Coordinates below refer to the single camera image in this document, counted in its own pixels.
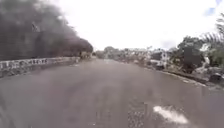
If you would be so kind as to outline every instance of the road marking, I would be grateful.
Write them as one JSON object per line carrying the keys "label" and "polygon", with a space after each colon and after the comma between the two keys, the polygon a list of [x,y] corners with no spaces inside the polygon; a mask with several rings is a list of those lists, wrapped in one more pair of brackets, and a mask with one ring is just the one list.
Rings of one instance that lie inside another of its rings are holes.
{"label": "road marking", "polygon": [[177,124],[188,124],[186,117],[174,110],[168,110],[161,106],[155,106],[153,107],[153,111],[170,122]]}

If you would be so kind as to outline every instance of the asphalt road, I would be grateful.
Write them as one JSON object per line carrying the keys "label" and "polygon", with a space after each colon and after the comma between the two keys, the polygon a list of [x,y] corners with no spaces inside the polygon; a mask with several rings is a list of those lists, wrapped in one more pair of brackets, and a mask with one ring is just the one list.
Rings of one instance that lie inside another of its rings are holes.
{"label": "asphalt road", "polygon": [[224,92],[111,60],[0,80],[0,128],[224,128]]}

